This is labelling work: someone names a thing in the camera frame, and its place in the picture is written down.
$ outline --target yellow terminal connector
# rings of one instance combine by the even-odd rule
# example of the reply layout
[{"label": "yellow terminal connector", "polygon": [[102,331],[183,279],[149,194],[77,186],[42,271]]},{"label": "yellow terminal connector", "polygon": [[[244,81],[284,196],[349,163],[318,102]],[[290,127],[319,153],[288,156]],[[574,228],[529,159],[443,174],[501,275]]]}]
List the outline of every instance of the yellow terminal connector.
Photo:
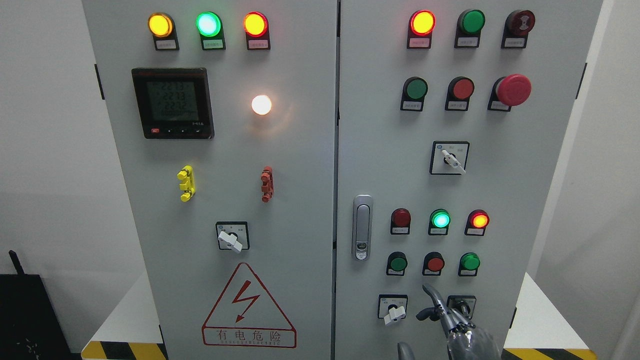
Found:
[{"label": "yellow terminal connector", "polygon": [[185,165],[182,170],[178,172],[178,180],[180,180],[180,185],[178,187],[183,193],[180,195],[180,200],[182,202],[187,202],[191,200],[193,195],[196,193],[196,184],[193,180],[193,168],[191,165]]}]

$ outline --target green indicator light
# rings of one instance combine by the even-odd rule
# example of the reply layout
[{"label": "green indicator light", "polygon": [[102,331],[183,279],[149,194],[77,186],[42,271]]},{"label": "green indicator light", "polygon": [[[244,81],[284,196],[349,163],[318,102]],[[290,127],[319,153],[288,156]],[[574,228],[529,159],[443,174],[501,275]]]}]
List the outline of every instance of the green indicator light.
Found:
[{"label": "green indicator light", "polygon": [[480,10],[467,10],[460,20],[460,28],[469,35],[476,34],[484,27],[484,14]]},{"label": "green indicator light", "polygon": [[427,83],[422,79],[414,79],[406,87],[406,94],[412,99],[420,99],[427,94]]},{"label": "green indicator light", "polygon": [[212,12],[204,12],[198,15],[196,27],[204,37],[214,37],[222,29],[220,18]]},{"label": "green indicator light", "polygon": [[480,267],[480,258],[477,254],[470,252],[469,254],[462,256],[460,259],[460,265],[462,265],[465,270],[476,270]]},{"label": "green indicator light", "polygon": [[395,258],[391,261],[391,269],[393,271],[402,271],[406,269],[407,263],[403,258]]},{"label": "green indicator light", "polygon": [[431,223],[435,227],[443,228],[449,225],[451,218],[446,210],[438,210],[431,216]]}]

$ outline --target robotic hand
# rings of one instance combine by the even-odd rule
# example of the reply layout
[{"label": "robotic hand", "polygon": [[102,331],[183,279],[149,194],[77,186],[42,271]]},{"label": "robotic hand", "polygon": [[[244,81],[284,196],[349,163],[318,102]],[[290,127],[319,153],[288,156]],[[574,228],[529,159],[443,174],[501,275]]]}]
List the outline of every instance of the robotic hand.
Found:
[{"label": "robotic hand", "polygon": [[[449,309],[442,296],[429,284],[422,285],[422,289],[431,297],[433,307],[427,307],[415,317],[420,320],[427,318],[432,321],[440,320],[442,330],[447,337],[449,358],[452,360],[500,360],[500,350],[493,340],[493,336],[471,322],[457,309]],[[398,344],[398,358],[413,360],[413,352],[406,343]]]}]

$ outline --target yellow black hazard stripe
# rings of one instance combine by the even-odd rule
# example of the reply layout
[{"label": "yellow black hazard stripe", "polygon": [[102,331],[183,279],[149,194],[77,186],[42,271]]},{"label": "yellow black hazard stripe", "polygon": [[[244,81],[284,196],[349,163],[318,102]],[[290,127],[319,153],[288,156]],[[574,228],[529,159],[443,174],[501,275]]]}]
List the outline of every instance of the yellow black hazard stripe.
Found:
[{"label": "yellow black hazard stripe", "polygon": [[111,341],[91,341],[82,350],[84,360],[167,360],[164,344],[115,343]]},{"label": "yellow black hazard stripe", "polygon": [[591,350],[574,348],[506,348],[502,360],[597,360]]},{"label": "yellow black hazard stripe", "polygon": [[[168,360],[164,344],[91,341],[82,351],[84,360]],[[597,360],[590,350],[563,348],[506,348],[502,360]]]}]

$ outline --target high voltage warning sign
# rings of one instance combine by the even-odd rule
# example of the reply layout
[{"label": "high voltage warning sign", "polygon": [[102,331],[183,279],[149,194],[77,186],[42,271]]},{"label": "high voltage warning sign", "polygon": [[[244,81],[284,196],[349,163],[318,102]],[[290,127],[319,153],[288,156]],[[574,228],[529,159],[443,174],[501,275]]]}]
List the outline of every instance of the high voltage warning sign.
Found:
[{"label": "high voltage warning sign", "polygon": [[296,347],[293,324],[249,264],[240,263],[202,326],[205,345]]}]

